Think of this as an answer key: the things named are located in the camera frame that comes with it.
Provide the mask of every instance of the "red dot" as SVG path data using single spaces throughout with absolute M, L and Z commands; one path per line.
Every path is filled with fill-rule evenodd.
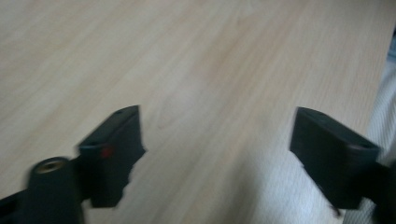
M 109 158 L 111 155 L 113 155 L 114 152 L 114 147 L 104 147 L 101 151 L 100 156 L 103 159 Z

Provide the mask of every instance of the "wooden table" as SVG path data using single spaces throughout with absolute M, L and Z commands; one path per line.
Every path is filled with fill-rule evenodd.
M 365 133 L 393 0 L 2 1 L 0 197 L 113 111 L 148 153 L 89 223 L 341 223 L 289 152 L 296 106 Z

